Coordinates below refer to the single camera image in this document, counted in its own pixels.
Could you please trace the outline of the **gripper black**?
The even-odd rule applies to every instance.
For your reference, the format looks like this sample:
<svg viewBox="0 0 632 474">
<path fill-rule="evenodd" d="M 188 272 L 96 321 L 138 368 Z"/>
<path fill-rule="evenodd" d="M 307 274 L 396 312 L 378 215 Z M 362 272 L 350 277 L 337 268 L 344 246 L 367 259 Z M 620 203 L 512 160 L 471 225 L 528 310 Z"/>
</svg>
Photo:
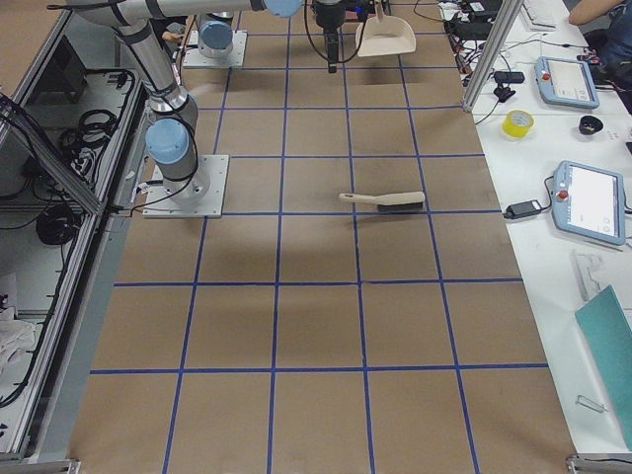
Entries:
<svg viewBox="0 0 632 474">
<path fill-rule="evenodd" d="M 326 56 L 328 59 L 339 58 L 339 29 L 345 22 L 345 5 L 342 1 L 317 0 L 315 2 L 316 24 L 322 29 Z M 338 60 L 327 61 L 327 70 L 335 74 L 338 70 Z"/>
</svg>

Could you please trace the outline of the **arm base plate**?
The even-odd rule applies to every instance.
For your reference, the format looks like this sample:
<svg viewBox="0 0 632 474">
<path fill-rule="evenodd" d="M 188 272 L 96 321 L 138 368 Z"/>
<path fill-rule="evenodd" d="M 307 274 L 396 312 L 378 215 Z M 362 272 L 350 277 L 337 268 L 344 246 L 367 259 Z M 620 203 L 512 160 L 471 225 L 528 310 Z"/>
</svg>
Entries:
<svg viewBox="0 0 632 474">
<path fill-rule="evenodd" d="M 199 155 L 197 173 L 187 187 L 174 197 L 170 191 L 178 191 L 186 182 L 179 187 L 172 182 L 151 187 L 142 214 L 148 218 L 220 218 L 228 169 L 228 155 Z"/>
<path fill-rule="evenodd" d="M 193 31 L 187 42 L 183 67 L 189 69 L 229 69 L 241 68 L 245 58 L 246 31 L 234 31 L 232 43 L 224 49 L 207 47 L 198 39 L 198 31 Z"/>
</svg>

